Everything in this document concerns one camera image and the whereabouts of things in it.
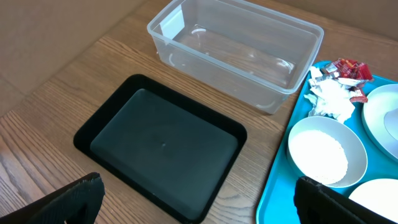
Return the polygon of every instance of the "wooden table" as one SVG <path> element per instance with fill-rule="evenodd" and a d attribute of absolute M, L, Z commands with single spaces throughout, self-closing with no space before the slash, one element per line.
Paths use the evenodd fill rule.
<path fill-rule="evenodd" d="M 128 76 L 142 73 L 246 127 L 248 141 L 204 223 L 255 222 L 266 175 L 298 93 L 269 116 L 163 64 L 146 25 L 168 2 L 146 1 L 0 118 L 0 215 L 32 203 L 89 172 L 99 172 L 106 196 L 98 223 L 175 223 L 72 144 L 78 128 L 112 92 Z M 323 27 L 325 37 L 317 60 L 354 58 L 367 62 L 373 73 L 398 80 L 398 42 L 284 4 L 253 2 Z"/>

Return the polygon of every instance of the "plate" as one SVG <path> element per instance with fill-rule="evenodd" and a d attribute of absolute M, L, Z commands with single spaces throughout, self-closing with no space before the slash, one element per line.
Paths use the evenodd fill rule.
<path fill-rule="evenodd" d="M 398 140 L 384 125 L 385 115 L 398 108 L 398 84 L 380 86 L 370 92 L 368 99 L 362 114 L 365 130 L 382 152 L 398 162 Z"/>
<path fill-rule="evenodd" d="M 398 180 L 376 179 L 357 187 L 349 199 L 374 211 L 375 213 L 398 222 Z"/>

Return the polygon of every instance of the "clear plastic container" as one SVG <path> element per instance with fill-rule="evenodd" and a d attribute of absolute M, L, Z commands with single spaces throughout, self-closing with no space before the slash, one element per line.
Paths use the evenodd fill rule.
<path fill-rule="evenodd" d="M 319 26 L 235 0 L 173 0 L 147 28 L 164 63 L 270 114 L 323 38 Z"/>

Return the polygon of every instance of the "crumpled tissue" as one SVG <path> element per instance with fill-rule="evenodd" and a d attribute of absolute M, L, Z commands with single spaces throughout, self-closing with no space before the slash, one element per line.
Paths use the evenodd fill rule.
<path fill-rule="evenodd" d="M 313 94 L 304 95 L 304 97 L 313 105 L 308 116 L 332 116 L 338 122 L 344 123 L 351 117 L 355 106 L 350 102 L 350 98 L 355 94 L 348 89 L 349 85 L 340 84 L 334 80 L 331 75 L 324 76 L 319 68 L 310 67 L 311 92 Z"/>

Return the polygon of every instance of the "black tray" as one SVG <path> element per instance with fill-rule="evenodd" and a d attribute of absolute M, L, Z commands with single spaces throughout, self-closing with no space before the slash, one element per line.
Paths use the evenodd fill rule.
<path fill-rule="evenodd" d="M 178 221 L 200 223 L 246 137 L 236 121 L 133 75 L 73 143 Z"/>

